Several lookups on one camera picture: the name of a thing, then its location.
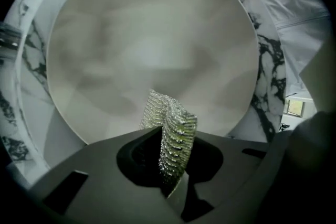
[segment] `white marble with gray veins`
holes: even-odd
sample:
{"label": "white marble with gray veins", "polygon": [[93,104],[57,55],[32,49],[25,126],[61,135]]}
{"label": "white marble with gray veins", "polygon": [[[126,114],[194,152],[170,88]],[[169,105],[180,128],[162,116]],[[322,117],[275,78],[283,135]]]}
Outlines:
{"label": "white marble with gray veins", "polygon": [[[265,142],[279,129],[285,100],[285,62],[279,37],[264,5],[260,0],[240,1],[259,38],[260,62],[251,106],[230,136]],[[16,0],[5,20],[21,29],[24,38],[15,62],[15,94],[11,96],[10,90],[4,94],[0,89],[1,126],[4,122],[11,127],[0,131],[12,158],[18,156],[17,165],[30,184],[84,146],[59,115],[47,86],[46,44],[64,2]],[[6,76],[9,80],[11,68],[4,65],[10,64],[2,64],[0,78]]]}

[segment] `white lab coat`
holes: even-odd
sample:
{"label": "white lab coat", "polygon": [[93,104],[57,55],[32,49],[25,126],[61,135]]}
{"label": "white lab coat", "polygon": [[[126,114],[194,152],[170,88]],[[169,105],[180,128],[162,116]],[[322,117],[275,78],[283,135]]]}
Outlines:
{"label": "white lab coat", "polygon": [[278,30],[285,55],[286,95],[306,91],[299,74],[332,35],[322,0],[262,0]]}

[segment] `metallic mesh object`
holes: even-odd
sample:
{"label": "metallic mesh object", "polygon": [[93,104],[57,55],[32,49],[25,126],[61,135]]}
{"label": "metallic mesh object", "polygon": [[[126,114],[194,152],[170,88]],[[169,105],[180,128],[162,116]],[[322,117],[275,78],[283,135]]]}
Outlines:
{"label": "metallic mesh object", "polygon": [[140,129],[162,127],[159,170],[166,197],[176,189],[188,164],[197,117],[178,100],[150,90]]}

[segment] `white fabric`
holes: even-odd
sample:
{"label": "white fabric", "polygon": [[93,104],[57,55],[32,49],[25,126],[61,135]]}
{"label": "white fabric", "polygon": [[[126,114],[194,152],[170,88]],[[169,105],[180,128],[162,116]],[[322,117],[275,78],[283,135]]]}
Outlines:
{"label": "white fabric", "polygon": [[286,95],[306,91],[299,74],[332,34],[322,0],[263,0],[278,30],[286,62]]}

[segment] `white round plate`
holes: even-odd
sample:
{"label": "white round plate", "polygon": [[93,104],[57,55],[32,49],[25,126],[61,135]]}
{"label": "white round plate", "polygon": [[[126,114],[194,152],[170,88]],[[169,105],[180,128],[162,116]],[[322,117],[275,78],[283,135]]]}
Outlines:
{"label": "white round plate", "polygon": [[225,136],[255,90],[258,44],[239,0],[67,0],[51,33],[51,97],[90,144],[139,129],[149,89]]}

